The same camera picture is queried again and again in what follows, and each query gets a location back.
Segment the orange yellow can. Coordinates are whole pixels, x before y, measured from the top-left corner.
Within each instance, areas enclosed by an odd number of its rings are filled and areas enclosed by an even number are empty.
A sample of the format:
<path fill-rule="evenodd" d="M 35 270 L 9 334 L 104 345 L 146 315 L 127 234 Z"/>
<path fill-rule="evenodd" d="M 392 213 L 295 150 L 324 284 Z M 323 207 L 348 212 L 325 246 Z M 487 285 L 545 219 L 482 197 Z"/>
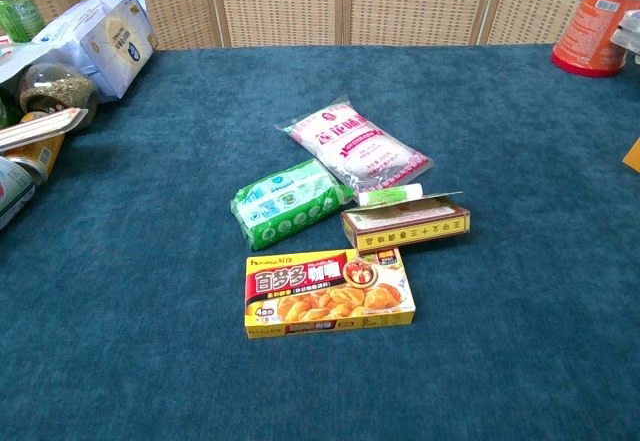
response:
<path fill-rule="evenodd" d="M 65 135 L 57 135 L 47 139 L 8 150 L 4 156 L 25 169 L 36 186 L 49 180 Z"/>

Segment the green drink can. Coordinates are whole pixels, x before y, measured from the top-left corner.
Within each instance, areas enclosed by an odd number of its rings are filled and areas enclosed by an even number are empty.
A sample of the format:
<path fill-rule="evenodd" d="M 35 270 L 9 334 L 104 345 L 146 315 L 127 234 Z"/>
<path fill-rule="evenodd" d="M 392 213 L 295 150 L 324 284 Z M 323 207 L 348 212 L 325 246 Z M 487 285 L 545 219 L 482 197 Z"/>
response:
<path fill-rule="evenodd" d="M 45 22 L 34 0 L 0 0 L 0 26 L 12 41 L 26 43 Z"/>

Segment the green tissue pack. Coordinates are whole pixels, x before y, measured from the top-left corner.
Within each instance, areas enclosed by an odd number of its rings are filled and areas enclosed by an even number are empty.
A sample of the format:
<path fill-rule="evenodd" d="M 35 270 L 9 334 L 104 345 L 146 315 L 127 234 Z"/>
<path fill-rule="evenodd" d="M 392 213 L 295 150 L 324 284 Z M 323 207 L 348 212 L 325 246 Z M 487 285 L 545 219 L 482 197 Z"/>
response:
<path fill-rule="evenodd" d="M 231 211 L 249 247 L 261 250 L 333 214 L 354 196 L 352 188 L 310 159 L 241 188 Z"/>

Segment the orange cylindrical canister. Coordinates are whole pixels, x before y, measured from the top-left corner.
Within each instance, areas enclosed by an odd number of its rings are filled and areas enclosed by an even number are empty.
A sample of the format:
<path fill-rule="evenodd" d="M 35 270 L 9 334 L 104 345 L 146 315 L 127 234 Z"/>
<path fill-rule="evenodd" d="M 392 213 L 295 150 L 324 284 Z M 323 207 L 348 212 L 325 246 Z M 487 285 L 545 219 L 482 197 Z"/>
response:
<path fill-rule="evenodd" d="M 582 0 L 551 52 L 561 69 L 587 77 L 610 77 L 625 65 L 626 50 L 611 37 L 624 14 L 640 9 L 640 0 Z"/>

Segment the orange box corner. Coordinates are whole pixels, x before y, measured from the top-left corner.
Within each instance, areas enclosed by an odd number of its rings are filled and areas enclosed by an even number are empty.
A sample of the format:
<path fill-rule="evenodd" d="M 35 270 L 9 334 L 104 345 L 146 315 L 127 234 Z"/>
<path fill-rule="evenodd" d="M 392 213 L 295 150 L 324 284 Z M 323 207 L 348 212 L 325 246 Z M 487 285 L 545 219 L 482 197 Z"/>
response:
<path fill-rule="evenodd" d="M 636 139 L 634 144 L 625 154 L 622 162 L 629 168 L 640 173 L 640 137 Z"/>

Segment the grey stacked packets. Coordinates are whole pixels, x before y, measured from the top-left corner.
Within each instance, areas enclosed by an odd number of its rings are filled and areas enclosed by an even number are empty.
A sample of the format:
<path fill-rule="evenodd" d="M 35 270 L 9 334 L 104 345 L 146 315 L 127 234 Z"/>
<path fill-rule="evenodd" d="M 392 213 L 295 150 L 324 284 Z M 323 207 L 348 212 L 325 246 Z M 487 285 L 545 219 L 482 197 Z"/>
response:
<path fill-rule="evenodd" d="M 626 11 L 610 41 L 636 55 L 640 64 L 640 9 Z"/>

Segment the yellow curry box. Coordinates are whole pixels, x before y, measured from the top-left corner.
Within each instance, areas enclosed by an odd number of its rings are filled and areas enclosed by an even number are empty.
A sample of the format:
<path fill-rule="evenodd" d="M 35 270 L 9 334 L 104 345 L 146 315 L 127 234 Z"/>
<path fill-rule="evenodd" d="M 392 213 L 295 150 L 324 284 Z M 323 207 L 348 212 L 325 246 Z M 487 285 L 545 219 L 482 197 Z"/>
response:
<path fill-rule="evenodd" d="M 249 257 L 245 329 L 251 339 L 408 325 L 416 310 L 398 249 Z"/>

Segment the silver labelled tin can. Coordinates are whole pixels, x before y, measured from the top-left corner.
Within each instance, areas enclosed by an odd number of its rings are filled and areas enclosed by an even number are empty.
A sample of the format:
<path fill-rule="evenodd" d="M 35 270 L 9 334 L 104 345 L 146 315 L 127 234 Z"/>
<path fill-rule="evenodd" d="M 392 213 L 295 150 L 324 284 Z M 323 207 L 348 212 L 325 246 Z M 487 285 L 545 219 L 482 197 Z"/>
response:
<path fill-rule="evenodd" d="M 0 231 L 33 197 L 35 190 L 35 183 L 25 169 L 0 156 Z"/>

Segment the pack of wooden chopsticks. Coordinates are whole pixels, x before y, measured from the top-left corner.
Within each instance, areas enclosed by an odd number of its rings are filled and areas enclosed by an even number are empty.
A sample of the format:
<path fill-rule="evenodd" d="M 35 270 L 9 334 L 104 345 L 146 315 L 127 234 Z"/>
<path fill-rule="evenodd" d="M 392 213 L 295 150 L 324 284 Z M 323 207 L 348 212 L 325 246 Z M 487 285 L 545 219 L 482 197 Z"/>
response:
<path fill-rule="evenodd" d="M 76 128 L 87 109 L 68 108 L 45 117 L 0 130 L 0 153 L 64 134 Z"/>

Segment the green white tube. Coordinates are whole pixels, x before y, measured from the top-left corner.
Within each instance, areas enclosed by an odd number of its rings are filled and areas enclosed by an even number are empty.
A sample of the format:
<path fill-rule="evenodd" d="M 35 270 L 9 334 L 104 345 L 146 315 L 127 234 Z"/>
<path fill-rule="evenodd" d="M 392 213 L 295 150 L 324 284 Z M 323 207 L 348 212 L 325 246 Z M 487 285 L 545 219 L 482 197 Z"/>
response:
<path fill-rule="evenodd" d="M 360 192 L 357 194 L 357 203 L 360 207 L 373 207 L 390 203 L 413 201 L 421 199 L 423 188 L 419 183 L 394 186 L 374 191 Z"/>

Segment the white blue milk powder bag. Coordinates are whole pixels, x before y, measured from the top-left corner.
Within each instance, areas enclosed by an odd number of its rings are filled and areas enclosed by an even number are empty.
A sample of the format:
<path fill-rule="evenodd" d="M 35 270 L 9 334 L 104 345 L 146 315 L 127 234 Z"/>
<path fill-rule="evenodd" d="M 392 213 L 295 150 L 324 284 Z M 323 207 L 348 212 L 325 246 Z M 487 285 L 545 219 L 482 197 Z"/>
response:
<path fill-rule="evenodd" d="M 94 83 L 101 103 L 121 99 L 157 48 L 139 0 L 85 0 L 50 22 L 32 41 Z"/>

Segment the brown yellow spice box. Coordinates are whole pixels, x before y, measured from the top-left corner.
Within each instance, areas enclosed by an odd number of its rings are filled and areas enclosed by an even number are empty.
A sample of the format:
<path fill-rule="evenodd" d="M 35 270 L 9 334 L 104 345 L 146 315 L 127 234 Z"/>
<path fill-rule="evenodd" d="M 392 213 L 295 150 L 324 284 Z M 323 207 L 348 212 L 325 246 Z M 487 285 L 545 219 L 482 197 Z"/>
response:
<path fill-rule="evenodd" d="M 433 194 L 345 210 L 341 214 L 344 233 L 363 254 L 467 233 L 471 213 L 451 196 Z"/>

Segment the blue carpet table cover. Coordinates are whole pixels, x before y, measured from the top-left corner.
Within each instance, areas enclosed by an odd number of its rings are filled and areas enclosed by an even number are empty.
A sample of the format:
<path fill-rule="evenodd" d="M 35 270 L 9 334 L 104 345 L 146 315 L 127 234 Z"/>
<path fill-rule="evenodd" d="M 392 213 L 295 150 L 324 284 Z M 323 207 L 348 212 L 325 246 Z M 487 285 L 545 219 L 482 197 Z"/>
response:
<path fill-rule="evenodd" d="M 156 54 L 0 230 L 0 441 L 640 441 L 640 61 Z"/>

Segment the pink white sugar bag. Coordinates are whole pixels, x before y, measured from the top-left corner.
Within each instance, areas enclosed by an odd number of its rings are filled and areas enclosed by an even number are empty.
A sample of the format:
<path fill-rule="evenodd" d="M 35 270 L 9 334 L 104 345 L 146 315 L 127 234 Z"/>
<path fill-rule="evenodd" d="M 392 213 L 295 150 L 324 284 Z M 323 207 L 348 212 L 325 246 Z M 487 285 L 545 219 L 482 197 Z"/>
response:
<path fill-rule="evenodd" d="M 407 184 L 433 165 L 431 158 L 357 112 L 346 97 L 276 128 L 357 193 Z"/>

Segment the clear jar with green herbs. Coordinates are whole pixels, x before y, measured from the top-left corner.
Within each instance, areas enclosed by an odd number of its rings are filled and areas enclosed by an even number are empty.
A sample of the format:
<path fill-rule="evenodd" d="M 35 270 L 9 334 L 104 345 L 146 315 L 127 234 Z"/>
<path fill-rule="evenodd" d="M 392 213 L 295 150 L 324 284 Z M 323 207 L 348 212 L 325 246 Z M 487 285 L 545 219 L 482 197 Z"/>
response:
<path fill-rule="evenodd" d="M 20 78 L 18 98 L 25 113 L 54 113 L 73 107 L 87 109 L 74 131 L 92 124 L 98 105 L 97 88 L 87 76 L 70 65 L 54 62 L 31 65 Z"/>

